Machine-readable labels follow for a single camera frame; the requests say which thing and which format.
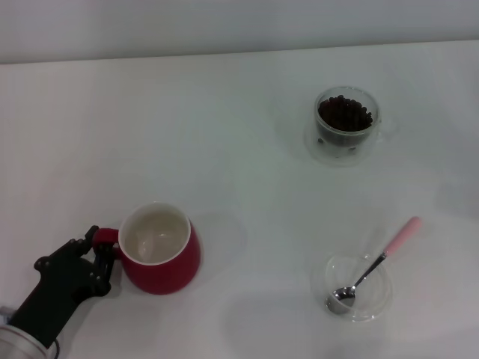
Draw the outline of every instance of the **white table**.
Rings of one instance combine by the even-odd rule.
[[[194,281],[146,295],[115,269],[61,335],[63,358],[476,358],[479,42],[422,43],[0,67],[0,304],[34,261],[92,224],[161,200],[204,244]],[[317,94],[371,92],[385,134],[354,168],[311,158]],[[390,310],[350,324],[311,296],[327,254],[377,253]]]

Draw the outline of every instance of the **spoon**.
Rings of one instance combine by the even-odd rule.
[[[409,239],[422,225],[419,217],[412,217],[408,220],[404,227],[389,242],[384,251],[370,265],[367,271],[353,284],[344,288],[336,289],[327,299],[326,306],[335,314],[345,314],[352,307],[356,299],[356,288],[366,279],[366,277],[387,257],[393,254],[407,239]]]

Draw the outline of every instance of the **glass cup with coffee beans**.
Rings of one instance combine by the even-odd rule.
[[[351,164],[369,152],[381,122],[379,106],[358,88],[331,88],[317,97],[314,113],[318,146],[332,158],[355,156]]]

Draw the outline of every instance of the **glass cup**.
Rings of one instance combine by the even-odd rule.
[[[320,116],[320,103],[330,97],[344,96],[358,101],[371,113],[371,126],[361,131],[341,131],[327,124]],[[322,160],[332,165],[355,165],[368,156],[376,143],[381,123],[381,114],[376,100],[366,91],[352,87],[330,88],[321,93],[314,104],[314,116],[317,128],[317,146]]]
[[[376,258],[336,254],[330,256],[313,270],[311,289],[321,307],[338,318],[352,322],[365,322],[377,318],[389,308],[392,300],[392,284],[388,272],[379,265],[356,288],[352,306],[345,305],[332,296],[339,288],[352,286]],[[333,313],[327,307],[328,300],[344,308],[343,314]]]

